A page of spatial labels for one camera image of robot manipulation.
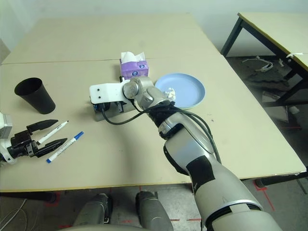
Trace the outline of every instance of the black cup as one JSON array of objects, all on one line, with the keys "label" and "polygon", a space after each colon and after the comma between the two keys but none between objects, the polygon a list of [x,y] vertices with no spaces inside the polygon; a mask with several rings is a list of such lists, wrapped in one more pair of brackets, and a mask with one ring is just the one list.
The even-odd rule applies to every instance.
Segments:
[{"label": "black cup", "polygon": [[26,100],[41,114],[52,112],[56,105],[39,78],[27,78],[15,87],[15,94]]}]

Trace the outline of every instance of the tabletop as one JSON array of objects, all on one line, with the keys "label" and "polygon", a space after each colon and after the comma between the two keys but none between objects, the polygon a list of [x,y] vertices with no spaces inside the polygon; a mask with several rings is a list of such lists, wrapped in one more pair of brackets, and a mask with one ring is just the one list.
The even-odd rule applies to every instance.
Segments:
[{"label": "tabletop", "polygon": [[190,14],[129,14],[41,19],[4,64],[146,58],[198,54],[211,42]]},{"label": "tabletop", "polygon": [[238,13],[239,17],[308,71],[308,13]]},{"label": "tabletop", "polygon": [[[213,47],[205,56],[149,59],[150,78],[181,72],[200,79],[206,97],[191,111],[211,127],[224,166],[241,179],[305,171],[294,150],[253,95]],[[47,157],[20,157],[0,168],[0,190],[45,191],[122,185],[190,182],[163,153],[164,140],[147,117],[122,126],[96,122],[89,86],[118,82],[119,60],[5,64],[1,71],[1,112],[11,114],[11,135],[45,119],[69,123],[51,140],[84,135],[52,163]],[[18,96],[14,87],[28,77],[42,79],[56,109],[41,115]],[[112,118],[123,121],[136,111]],[[50,129],[38,131],[37,139]]]}]

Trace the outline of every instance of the white marker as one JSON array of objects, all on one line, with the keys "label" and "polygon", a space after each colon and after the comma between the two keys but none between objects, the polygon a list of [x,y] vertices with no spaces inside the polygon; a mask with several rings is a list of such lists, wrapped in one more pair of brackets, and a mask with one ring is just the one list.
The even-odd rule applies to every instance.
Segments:
[{"label": "white marker", "polygon": [[40,145],[41,143],[43,143],[45,140],[47,140],[48,138],[50,138],[50,136],[52,136],[53,134],[55,134],[56,132],[60,131],[66,124],[67,124],[68,120],[63,122],[62,124],[58,125],[54,130],[52,130],[51,132],[47,133],[45,136],[43,136],[39,141],[37,141],[37,145]]},{"label": "white marker", "polygon": [[46,161],[47,163],[50,163],[55,158],[57,158],[65,149],[67,149],[69,146],[71,146],[76,140],[79,139],[80,136],[82,136],[83,131],[78,133],[76,136],[74,136],[73,139],[71,139],[69,142],[66,143],[62,148],[60,148],[56,153],[54,153],[51,157],[49,157]]}]

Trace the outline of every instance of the purple tissue box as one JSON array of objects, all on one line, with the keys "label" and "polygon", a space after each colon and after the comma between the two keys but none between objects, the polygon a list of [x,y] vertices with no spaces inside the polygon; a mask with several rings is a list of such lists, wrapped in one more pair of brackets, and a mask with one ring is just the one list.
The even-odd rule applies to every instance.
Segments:
[{"label": "purple tissue box", "polygon": [[128,62],[122,64],[120,59],[120,66],[121,76],[123,76],[124,79],[131,79],[137,76],[148,76],[149,74],[149,67],[146,61]]}]

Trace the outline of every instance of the blue plate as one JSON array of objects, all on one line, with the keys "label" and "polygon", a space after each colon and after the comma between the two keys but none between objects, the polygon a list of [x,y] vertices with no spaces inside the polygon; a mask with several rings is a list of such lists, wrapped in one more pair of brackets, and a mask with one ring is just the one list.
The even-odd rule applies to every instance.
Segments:
[{"label": "blue plate", "polygon": [[162,92],[173,88],[175,91],[175,106],[188,109],[198,105],[205,97],[203,84],[193,76],[183,73],[172,73],[162,76],[155,87]]}]

